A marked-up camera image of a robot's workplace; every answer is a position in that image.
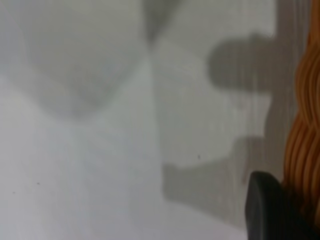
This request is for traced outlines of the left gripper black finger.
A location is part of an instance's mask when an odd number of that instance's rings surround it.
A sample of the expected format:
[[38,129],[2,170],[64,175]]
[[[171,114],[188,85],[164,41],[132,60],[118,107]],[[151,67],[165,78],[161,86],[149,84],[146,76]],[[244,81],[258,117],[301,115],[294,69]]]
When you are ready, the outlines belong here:
[[270,173],[250,174],[245,201],[248,240],[318,240],[320,234],[294,208]]

